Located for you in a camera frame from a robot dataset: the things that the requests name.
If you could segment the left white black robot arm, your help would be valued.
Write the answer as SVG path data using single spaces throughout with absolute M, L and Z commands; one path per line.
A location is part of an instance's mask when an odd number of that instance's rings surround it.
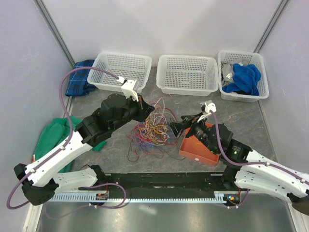
M 56 193 L 72 189 L 103 189 L 106 178 L 98 165 L 68 173 L 61 173 L 60 170 L 111 138 L 112 133 L 126 123 L 132 120 L 144 122 L 154 109 L 140 94 L 136 100 L 120 94 L 112 94 L 103 100 L 100 108 L 85 117 L 63 142 L 45 156 L 29 165 L 15 166 L 14 172 L 28 202 L 41 205 Z

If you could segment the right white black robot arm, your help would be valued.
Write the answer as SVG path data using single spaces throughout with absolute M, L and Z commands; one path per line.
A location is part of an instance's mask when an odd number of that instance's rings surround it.
M 186 137 L 194 136 L 209 151 L 220 155 L 226 165 L 221 178 L 222 187 L 258 191 L 280 198 L 298 212 L 309 213 L 309 175 L 290 169 L 266 158 L 251 147 L 233 139 L 231 132 L 224 124 L 216 122 L 206 125 L 201 114 L 182 116 L 178 122 L 169 126 L 175 136 L 183 132 Z

